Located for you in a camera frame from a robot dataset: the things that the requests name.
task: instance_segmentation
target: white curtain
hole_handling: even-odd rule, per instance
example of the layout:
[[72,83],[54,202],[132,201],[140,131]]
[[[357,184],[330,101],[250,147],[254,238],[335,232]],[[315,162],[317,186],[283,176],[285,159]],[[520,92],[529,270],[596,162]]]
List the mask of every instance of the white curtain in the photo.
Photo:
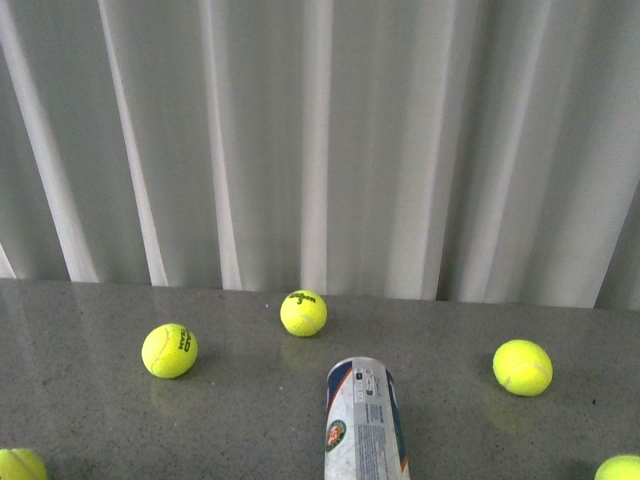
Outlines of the white curtain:
[[0,277],[640,309],[637,0],[0,0]]

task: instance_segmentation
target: speckled gray surface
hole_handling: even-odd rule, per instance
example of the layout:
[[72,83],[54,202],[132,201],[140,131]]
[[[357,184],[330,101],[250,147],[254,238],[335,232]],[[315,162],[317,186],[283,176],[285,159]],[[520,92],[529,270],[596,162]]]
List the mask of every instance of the speckled gray surface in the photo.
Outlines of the speckled gray surface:
[[[325,379],[378,358],[396,381],[413,479],[593,478],[640,451],[640,314],[327,296],[310,339],[283,293],[0,281],[0,446],[51,479],[322,479]],[[152,377],[155,326],[184,323],[193,369]],[[543,345],[555,378],[510,396],[491,372],[510,338]]]

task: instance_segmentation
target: floor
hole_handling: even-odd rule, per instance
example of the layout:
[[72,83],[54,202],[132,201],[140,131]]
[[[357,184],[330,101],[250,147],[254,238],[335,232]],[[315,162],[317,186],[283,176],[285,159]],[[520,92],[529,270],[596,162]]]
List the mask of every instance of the floor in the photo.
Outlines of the floor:
[[[279,320],[285,292],[0,281],[0,447],[50,479],[322,479],[326,378],[369,356],[395,379],[413,479],[593,478],[640,453],[640,313],[326,296],[311,338]],[[154,327],[199,343],[174,380],[140,358]],[[534,398],[493,377],[495,349],[542,345]]]

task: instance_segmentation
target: tennis ball can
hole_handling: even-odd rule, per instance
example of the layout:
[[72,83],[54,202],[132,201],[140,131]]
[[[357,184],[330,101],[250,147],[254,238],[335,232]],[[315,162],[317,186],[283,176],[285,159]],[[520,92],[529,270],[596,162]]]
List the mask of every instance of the tennis ball can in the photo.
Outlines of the tennis ball can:
[[410,478],[393,378],[378,360],[348,358],[329,372],[324,478]]

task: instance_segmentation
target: yellow tennis ball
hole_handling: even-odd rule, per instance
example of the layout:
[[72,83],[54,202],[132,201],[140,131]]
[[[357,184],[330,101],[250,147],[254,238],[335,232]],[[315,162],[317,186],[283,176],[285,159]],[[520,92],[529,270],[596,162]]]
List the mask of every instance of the yellow tennis ball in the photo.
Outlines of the yellow tennis ball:
[[310,337],[327,321],[327,306],[322,297],[310,290],[290,293],[280,307],[280,320],[297,337]]
[[640,457],[638,455],[618,455],[611,457],[598,468],[595,480],[638,480],[640,479]]
[[153,330],[142,345],[142,361],[152,374],[175,378],[191,368],[198,356],[195,335],[182,325],[167,323]]
[[47,470],[32,450],[14,448],[0,450],[0,479],[47,480]]
[[553,378],[553,365],[547,353],[528,340],[511,340],[493,356],[496,379],[509,392],[533,397],[546,390]]

